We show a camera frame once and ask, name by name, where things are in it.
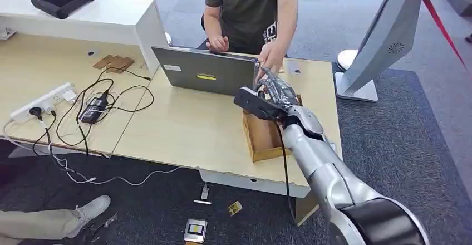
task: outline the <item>silver robotic arm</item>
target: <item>silver robotic arm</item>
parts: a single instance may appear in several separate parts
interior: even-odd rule
[[[329,221],[331,244],[429,244],[410,210],[373,190],[339,159],[306,107],[288,109],[283,142]]]

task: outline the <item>man's hand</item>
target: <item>man's hand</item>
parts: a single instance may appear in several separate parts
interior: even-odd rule
[[[214,38],[208,38],[209,42],[206,42],[206,46],[211,51],[215,52],[228,52],[229,49],[229,41],[228,37],[219,35]]]
[[[255,78],[255,82],[257,83],[264,73],[262,72],[261,67],[266,67],[270,69],[275,75],[278,75],[279,70],[282,68],[283,65],[283,57],[287,48],[284,44],[277,42],[277,40],[266,43],[260,52],[259,55],[259,72]]]

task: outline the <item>khaki pants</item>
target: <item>khaki pants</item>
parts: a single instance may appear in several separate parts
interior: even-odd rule
[[[34,213],[0,211],[0,245],[17,245],[22,239],[63,239],[78,226],[72,210]]]

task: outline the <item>desk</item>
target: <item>desk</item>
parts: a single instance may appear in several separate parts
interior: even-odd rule
[[[331,64],[287,58],[301,74],[281,74],[302,95],[304,106],[319,118],[330,142],[342,156]],[[285,194],[281,157],[252,163],[242,125],[242,109],[233,97],[172,87],[159,69],[149,89],[156,102],[130,120],[115,155],[198,169],[202,179],[235,187]],[[310,191],[295,159],[288,157],[291,194],[303,198]],[[312,212],[313,196],[297,202],[302,222]]]
[[[87,54],[89,51],[96,53],[89,56]],[[0,77],[2,77],[0,122],[3,125],[9,120],[11,112],[65,82],[74,84],[75,92],[79,93],[97,80],[103,70],[97,70],[92,65],[108,54],[133,58],[135,63],[129,70],[141,76],[149,75],[149,71],[144,67],[139,46],[21,34],[16,34],[7,41],[0,41]],[[113,92],[121,92],[134,85],[149,84],[149,81],[125,72],[105,73],[102,77],[114,79]],[[103,91],[108,84],[103,82],[97,85],[96,91]],[[128,91],[123,96],[120,106],[135,109],[143,93],[143,89]],[[58,118],[61,118],[69,108],[70,104],[65,101],[56,106]],[[114,111],[103,122],[93,126],[92,134],[88,138],[89,149],[98,153],[112,153],[131,116],[129,112]],[[61,128],[65,133],[75,134],[64,139],[69,142],[80,140],[82,137],[76,130],[75,117],[66,118],[68,119],[65,119]],[[51,115],[45,116],[47,124],[52,119]],[[57,138],[55,128],[54,126],[54,131],[51,131],[54,146],[67,147]],[[14,139],[33,142],[44,133],[44,128],[37,120],[30,120],[22,125],[10,124],[7,132]],[[73,149],[83,148],[82,143]]]

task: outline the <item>laptop lid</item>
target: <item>laptop lid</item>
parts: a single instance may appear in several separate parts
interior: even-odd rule
[[[171,85],[225,95],[253,87],[256,58],[209,51],[153,47]]]

